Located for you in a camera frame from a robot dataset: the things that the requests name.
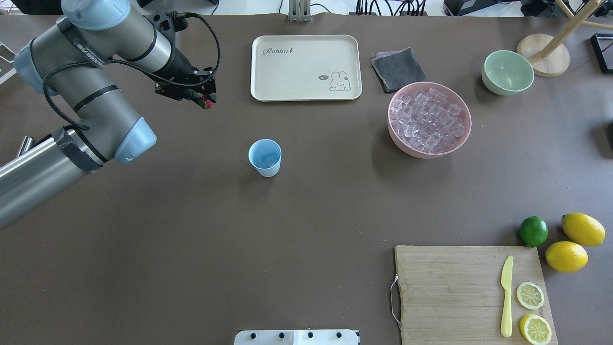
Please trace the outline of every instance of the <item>empty bowl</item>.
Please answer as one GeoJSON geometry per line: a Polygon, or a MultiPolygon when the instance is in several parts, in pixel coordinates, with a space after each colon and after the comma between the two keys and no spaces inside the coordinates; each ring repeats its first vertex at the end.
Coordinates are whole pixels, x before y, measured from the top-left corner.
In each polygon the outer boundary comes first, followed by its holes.
{"type": "Polygon", "coordinates": [[[417,158],[442,157],[459,149],[471,127],[466,103],[450,88],[437,83],[409,84],[396,92],[387,108],[387,130],[393,142],[417,158]],[[417,95],[419,90],[427,94],[426,98],[417,95]]]}
{"type": "Polygon", "coordinates": [[[481,79],[491,92],[510,96],[530,87],[535,73],[523,56],[509,50],[497,50],[485,59],[481,79]]]}

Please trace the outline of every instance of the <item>lemon slice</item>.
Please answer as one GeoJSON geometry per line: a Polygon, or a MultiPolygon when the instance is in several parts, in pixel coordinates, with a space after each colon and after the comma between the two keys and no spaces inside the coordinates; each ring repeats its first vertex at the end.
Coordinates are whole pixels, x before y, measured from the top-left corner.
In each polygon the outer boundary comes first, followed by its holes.
{"type": "Polygon", "coordinates": [[[543,306],[545,295],[535,283],[523,282],[517,287],[517,299],[525,308],[536,310],[543,306]]]}
{"type": "Polygon", "coordinates": [[[519,320],[519,330],[530,344],[546,345],[551,341],[551,327],[536,314],[526,314],[519,320]]]}

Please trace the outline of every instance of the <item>pink bowl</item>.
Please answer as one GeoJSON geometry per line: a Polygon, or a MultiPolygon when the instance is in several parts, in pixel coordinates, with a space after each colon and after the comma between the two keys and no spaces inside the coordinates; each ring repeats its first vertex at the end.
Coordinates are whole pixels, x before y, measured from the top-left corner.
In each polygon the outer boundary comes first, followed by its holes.
{"type": "Polygon", "coordinates": [[[453,92],[450,88],[445,87],[441,84],[437,84],[437,83],[417,82],[417,83],[409,84],[401,88],[400,90],[398,90],[398,92],[396,92],[396,94],[394,94],[394,97],[392,97],[392,100],[389,101],[389,105],[387,107],[387,130],[389,131],[389,135],[392,137],[392,140],[394,141],[394,143],[396,143],[396,146],[398,146],[400,150],[404,151],[405,153],[413,157],[417,157],[417,158],[442,157],[442,156],[448,155],[451,152],[459,149],[460,146],[464,145],[464,143],[466,142],[466,139],[468,139],[468,136],[470,135],[470,129],[472,128],[472,126],[473,126],[473,122],[470,118],[470,111],[468,110],[468,107],[466,106],[466,103],[464,103],[462,98],[458,96],[458,94],[453,92]],[[390,121],[390,118],[389,118],[389,114],[392,108],[393,101],[397,99],[402,93],[406,93],[407,95],[410,95],[413,92],[415,92],[417,89],[422,89],[424,91],[427,91],[429,88],[433,88],[439,92],[444,93],[447,96],[447,99],[449,100],[449,102],[455,103],[460,108],[462,108],[462,111],[460,111],[459,116],[464,121],[464,127],[465,127],[466,133],[464,133],[463,136],[457,138],[458,144],[453,149],[447,152],[443,152],[443,153],[426,153],[426,152],[422,152],[422,151],[419,151],[419,150],[416,150],[410,147],[408,144],[403,142],[400,139],[400,137],[394,132],[394,129],[392,128],[392,122],[390,121]]]}

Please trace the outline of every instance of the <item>knife handle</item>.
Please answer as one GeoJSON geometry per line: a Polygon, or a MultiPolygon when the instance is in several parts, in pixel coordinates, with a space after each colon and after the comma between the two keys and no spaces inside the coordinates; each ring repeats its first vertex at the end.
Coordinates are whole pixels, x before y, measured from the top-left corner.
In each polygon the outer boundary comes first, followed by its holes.
{"type": "Polygon", "coordinates": [[[504,290],[504,305],[502,307],[502,321],[500,322],[500,333],[505,338],[509,338],[513,331],[511,325],[511,292],[504,290]]]}

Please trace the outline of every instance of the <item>wooden stand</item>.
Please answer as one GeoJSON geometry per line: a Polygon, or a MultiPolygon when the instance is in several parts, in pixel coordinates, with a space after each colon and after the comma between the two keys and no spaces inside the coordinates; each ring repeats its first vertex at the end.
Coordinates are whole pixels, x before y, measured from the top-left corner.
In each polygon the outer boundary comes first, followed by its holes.
{"type": "MultiPolygon", "coordinates": [[[[562,0],[559,2],[560,8],[566,9],[562,0]]],[[[535,74],[541,77],[557,77],[564,73],[570,64],[570,54],[568,49],[562,44],[568,36],[579,27],[579,25],[591,25],[586,22],[589,17],[604,0],[590,0],[577,15],[573,15],[565,10],[566,15],[571,19],[570,23],[555,37],[545,34],[532,34],[522,39],[517,45],[517,52],[530,62],[535,74]]]]}

